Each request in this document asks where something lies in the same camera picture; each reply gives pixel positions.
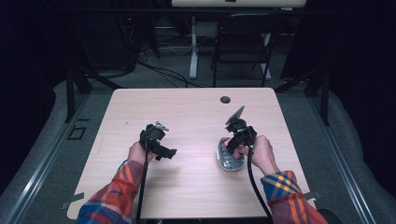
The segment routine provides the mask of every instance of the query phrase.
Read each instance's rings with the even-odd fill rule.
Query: cables on floor
[[[201,88],[202,87],[206,87],[203,84],[197,84],[197,83],[194,83],[194,82],[190,82],[186,78],[184,78],[183,75],[181,75],[181,74],[179,74],[179,73],[177,73],[175,71],[172,71],[170,69],[155,67],[155,66],[152,66],[152,65],[149,65],[147,63],[140,62],[140,61],[138,61],[137,63],[142,65],[142,66],[144,66],[144,67],[147,67],[150,70],[155,71],[157,74],[162,76],[165,80],[167,80],[169,83],[171,83],[175,87],[177,87],[177,85],[174,82],[172,82],[169,78],[173,78],[173,79],[176,79],[178,81],[183,82],[184,83],[184,88],[187,88],[189,85],[192,85],[194,87],[201,87]]]

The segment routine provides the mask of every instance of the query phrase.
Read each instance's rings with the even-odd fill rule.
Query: black controller
[[[240,119],[244,108],[242,105],[225,123],[228,125],[226,127],[227,131],[233,133],[233,138],[227,146],[228,152],[231,155],[233,155],[233,152],[239,145],[252,147],[257,137],[257,133],[253,127],[247,126],[247,123],[243,119]]]
[[[143,149],[146,151],[157,154],[155,158],[157,161],[162,157],[172,159],[177,152],[177,149],[169,149],[161,146],[161,140],[165,137],[164,131],[169,132],[167,128],[157,121],[155,125],[149,124],[146,130],[140,133],[140,145],[142,145]]]

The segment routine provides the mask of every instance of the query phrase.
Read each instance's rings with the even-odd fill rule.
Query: chair
[[[265,63],[262,87],[271,59],[274,37],[282,25],[271,14],[232,14],[222,18],[216,29],[212,65],[213,87],[216,87],[218,63]],[[264,45],[262,34],[270,34]]]

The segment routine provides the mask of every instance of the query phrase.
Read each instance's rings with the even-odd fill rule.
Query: person's left hand
[[[148,153],[148,162],[152,161],[157,155],[149,152]],[[139,142],[135,142],[130,148],[129,148],[129,154],[128,154],[128,160],[129,161],[137,161],[141,163],[142,165],[145,163],[146,160],[146,151],[145,149],[142,148]]]

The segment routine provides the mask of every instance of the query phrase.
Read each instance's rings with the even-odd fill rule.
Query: black curtain
[[[1,139],[0,192],[19,170],[55,102],[54,86],[68,65],[37,1],[0,5]]]
[[[316,68],[342,35],[331,60],[331,90],[340,98],[361,139],[376,180],[396,197],[396,16],[392,0],[308,0],[309,10],[348,11],[348,21],[301,20],[282,77]]]

